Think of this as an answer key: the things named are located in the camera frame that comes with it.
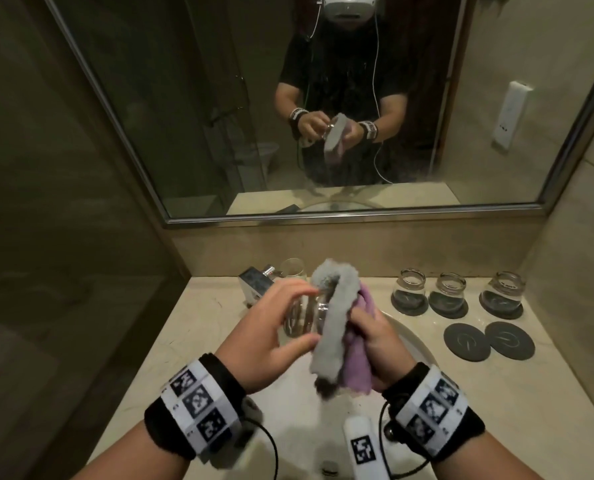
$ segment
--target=black cable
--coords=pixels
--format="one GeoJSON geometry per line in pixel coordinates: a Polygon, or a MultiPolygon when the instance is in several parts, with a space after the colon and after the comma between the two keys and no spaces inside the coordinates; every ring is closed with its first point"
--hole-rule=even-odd
{"type": "Polygon", "coordinates": [[[277,444],[275,443],[275,439],[270,434],[270,431],[264,428],[264,425],[262,425],[259,421],[255,421],[254,419],[246,417],[243,417],[241,420],[249,422],[253,426],[256,426],[257,428],[261,429],[266,434],[266,436],[268,436],[270,443],[273,444],[273,449],[275,450],[275,476],[273,477],[273,480],[277,480],[277,474],[279,473],[279,450],[277,450],[277,444]]]}
{"type": "Polygon", "coordinates": [[[426,465],[428,463],[430,463],[430,460],[425,460],[421,465],[419,465],[417,468],[413,468],[413,470],[410,470],[409,472],[397,474],[397,475],[392,474],[392,472],[390,471],[390,466],[388,464],[388,460],[386,459],[386,452],[383,449],[383,428],[382,428],[383,413],[386,411],[386,408],[388,407],[388,405],[389,405],[388,401],[383,403],[383,407],[381,408],[381,413],[379,414],[379,450],[381,450],[381,458],[383,458],[383,463],[386,465],[386,471],[388,472],[388,476],[391,478],[391,480],[400,480],[402,478],[407,478],[407,477],[411,477],[415,474],[418,474],[421,470],[423,470],[426,467],[426,465]]]}

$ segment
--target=dark coaster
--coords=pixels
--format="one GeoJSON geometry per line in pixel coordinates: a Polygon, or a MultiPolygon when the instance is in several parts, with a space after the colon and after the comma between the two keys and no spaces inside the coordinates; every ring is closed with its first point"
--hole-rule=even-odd
{"type": "Polygon", "coordinates": [[[490,343],[484,333],[465,323],[453,323],[443,332],[443,341],[457,357],[481,362],[490,357],[490,343]]]}
{"type": "Polygon", "coordinates": [[[508,308],[509,305],[514,307],[514,302],[508,303],[509,301],[511,301],[511,300],[504,298],[502,296],[499,296],[496,293],[493,293],[492,291],[482,291],[481,294],[479,295],[479,303],[481,304],[482,308],[486,312],[493,315],[493,317],[502,318],[504,320],[516,320],[517,318],[519,318],[520,316],[523,315],[523,305],[519,304],[519,306],[517,308],[514,308],[513,310],[506,312],[503,310],[504,308],[508,308]],[[498,306],[495,306],[494,308],[491,306],[488,306],[489,302],[495,303],[498,306]]]}
{"type": "Polygon", "coordinates": [[[395,310],[409,317],[418,317],[428,311],[428,298],[417,293],[407,293],[402,290],[395,290],[390,295],[390,303],[395,310]]]}
{"type": "Polygon", "coordinates": [[[428,303],[430,307],[434,310],[437,315],[441,315],[442,317],[449,318],[450,320],[456,320],[457,318],[463,318],[468,314],[468,302],[466,300],[463,301],[461,308],[455,310],[454,312],[447,312],[444,310],[442,303],[445,303],[447,300],[461,300],[461,298],[451,298],[449,296],[445,296],[437,291],[433,291],[430,293],[430,298],[428,298],[428,303]]]}
{"type": "Polygon", "coordinates": [[[527,360],[535,354],[530,336],[512,323],[492,322],[485,327],[485,336],[493,349],[514,360],[527,360]]]}

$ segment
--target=mirror frame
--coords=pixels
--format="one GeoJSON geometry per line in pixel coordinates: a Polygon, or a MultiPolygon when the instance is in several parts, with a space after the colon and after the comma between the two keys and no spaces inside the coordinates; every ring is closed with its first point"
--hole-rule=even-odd
{"type": "Polygon", "coordinates": [[[117,135],[125,147],[131,166],[140,180],[149,204],[156,211],[161,225],[166,229],[184,229],[207,226],[261,226],[294,225],[316,223],[349,223],[379,221],[413,221],[430,219],[472,219],[486,217],[548,216],[573,175],[585,151],[594,137],[594,83],[586,97],[581,111],[573,122],[537,201],[532,203],[456,205],[441,207],[403,207],[399,209],[370,209],[352,212],[301,212],[299,214],[245,214],[221,217],[173,218],[170,216],[157,191],[150,181],[148,171],[135,151],[133,144],[117,118],[108,97],[95,76],[94,71],[79,49],[71,31],[53,0],[44,0],[68,42],[77,62],[92,86],[104,111],[108,115],[117,135]]]}

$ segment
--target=white outlet panel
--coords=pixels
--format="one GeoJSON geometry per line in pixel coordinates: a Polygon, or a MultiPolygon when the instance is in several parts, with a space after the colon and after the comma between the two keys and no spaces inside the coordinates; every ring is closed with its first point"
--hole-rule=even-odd
{"type": "Polygon", "coordinates": [[[508,93],[505,95],[499,120],[493,133],[494,141],[506,150],[509,150],[512,145],[512,138],[514,138],[519,120],[528,102],[528,95],[531,92],[531,87],[517,81],[511,82],[508,87],[508,93]]]}

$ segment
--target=microfiber cloth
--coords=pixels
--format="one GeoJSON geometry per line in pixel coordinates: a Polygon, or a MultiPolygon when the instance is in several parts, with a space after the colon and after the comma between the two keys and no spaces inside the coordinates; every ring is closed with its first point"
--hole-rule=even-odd
{"type": "Polygon", "coordinates": [[[363,337],[348,324],[348,314],[359,306],[374,314],[374,302],[349,264],[326,260],[312,274],[311,282],[321,290],[334,289],[328,302],[324,330],[313,351],[310,372],[317,374],[315,386],[325,399],[340,386],[368,394],[372,388],[370,363],[363,337]]]}

